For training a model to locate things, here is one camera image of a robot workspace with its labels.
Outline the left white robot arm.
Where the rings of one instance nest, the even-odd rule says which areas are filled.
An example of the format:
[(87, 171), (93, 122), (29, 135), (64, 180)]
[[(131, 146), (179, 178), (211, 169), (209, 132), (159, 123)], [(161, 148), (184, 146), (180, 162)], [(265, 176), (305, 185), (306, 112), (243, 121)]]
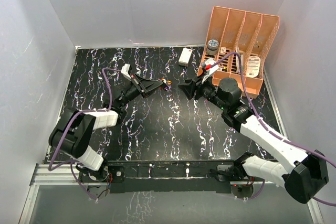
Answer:
[(48, 140), (54, 148), (54, 155), (49, 163), (49, 170), (59, 167), (53, 162), (59, 151), (70, 157), (69, 164), (76, 163), (76, 169), (89, 175), (98, 182), (108, 177), (107, 160), (98, 154), (91, 146), (93, 131), (106, 127), (114, 127), (123, 120), (124, 107), (138, 96), (149, 97), (157, 89), (167, 89), (166, 80), (144, 79), (136, 74), (126, 75), (129, 84), (122, 90), (112, 93), (111, 85), (107, 83), (107, 104), (100, 109), (76, 110), (66, 109)]

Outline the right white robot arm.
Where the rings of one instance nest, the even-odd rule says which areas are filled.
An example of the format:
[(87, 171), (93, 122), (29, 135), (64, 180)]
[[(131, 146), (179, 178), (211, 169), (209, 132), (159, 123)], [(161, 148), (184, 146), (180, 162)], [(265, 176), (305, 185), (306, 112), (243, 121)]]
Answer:
[(318, 150), (308, 151), (294, 146), (272, 130), (241, 100), (241, 89), (235, 79), (224, 78), (218, 86), (212, 79), (201, 77), (186, 80), (179, 88), (191, 100), (204, 97), (222, 110), (224, 122), (240, 134), (260, 145), (275, 161), (245, 153), (236, 159), (233, 172), (240, 180), (259, 177), (283, 187), (296, 201), (306, 204), (329, 181), (327, 162)]

